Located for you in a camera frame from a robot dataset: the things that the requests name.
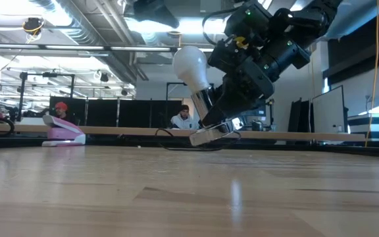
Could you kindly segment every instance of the wooden tabletop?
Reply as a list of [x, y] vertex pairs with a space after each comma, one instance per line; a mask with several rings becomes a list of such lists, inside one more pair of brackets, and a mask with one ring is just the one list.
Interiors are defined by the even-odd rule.
[[379, 157], [0, 149], [1, 236], [376, 237]]
[[[85, 134], [104, 134], [104, 135], [136, 135], [136, 136], [154, 136], [156, 128], [119, 128], [119, 127], [95, 127], [81, 126]], [[49, 129], [45, 125], [23, 125], [16, 124], [15, 132], [47, 132]], [[0, 132], [8, 131], [7, 124], [0, 124]], [[169, 129], [174, 136], [189, 136], [194, 130]], [[365, 136], [362, 134], [319, 134], [307, 132], [240, 132], [242, 138], [249, 139], [267, 139], [267, 140], [316, 140], [316, 141], [345, 141], [345, 142], [363, 142]], [[166, 132], [160, 131], [159, 136], [169, 136]], [[229, 138], [236, 138], [236, 134], [229, 135]]]

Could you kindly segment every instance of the person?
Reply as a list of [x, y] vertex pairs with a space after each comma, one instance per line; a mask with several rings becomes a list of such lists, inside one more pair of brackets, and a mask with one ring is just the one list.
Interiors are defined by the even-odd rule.
[[66, 105], [66, 103], [58, 102], [55, 105], [55, 112], [57, 114], [57, 118], [65, 120], [67, 122], [71, 122], [72, 124], [76, 124], [76, 121], [74, 120], [74, 118], [72, 116], [69, 116], [67, 111], [68, 111], [68, 105]]
[[172, 117], [170, 120], [173, 128], [179, 129], [198, 129], [198, 126], [194, 123], [190, 116], [190, 108], [188, 105], [182, 105], [181, 111]]

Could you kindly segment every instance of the man in white hoodie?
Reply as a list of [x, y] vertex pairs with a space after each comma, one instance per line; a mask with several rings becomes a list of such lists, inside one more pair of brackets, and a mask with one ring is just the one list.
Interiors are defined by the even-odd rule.
[[198, 129], [198, 125], [190, 116], [188, 105], [182, 105], [181, 111], [170, 120], [173, 128], [179, 129]]

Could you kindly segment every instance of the white board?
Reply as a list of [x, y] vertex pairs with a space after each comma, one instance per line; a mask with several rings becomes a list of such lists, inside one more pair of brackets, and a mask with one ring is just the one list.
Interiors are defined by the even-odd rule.
[[319, 95], [313, 99], [314, 128], [317, 133], [338, 133], [345, 131], [343, 86]]

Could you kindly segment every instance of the white hoodie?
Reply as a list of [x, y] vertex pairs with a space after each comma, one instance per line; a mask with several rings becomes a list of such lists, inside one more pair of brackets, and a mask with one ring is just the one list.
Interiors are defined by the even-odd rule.
[[180, 129], [198, 129], [198, 125], [193, 121], [191, 116], [188, 115], [186, 120], [182, 119], [181, 115], [175, 115], [170, 120], [172, 124], [175, 124]]

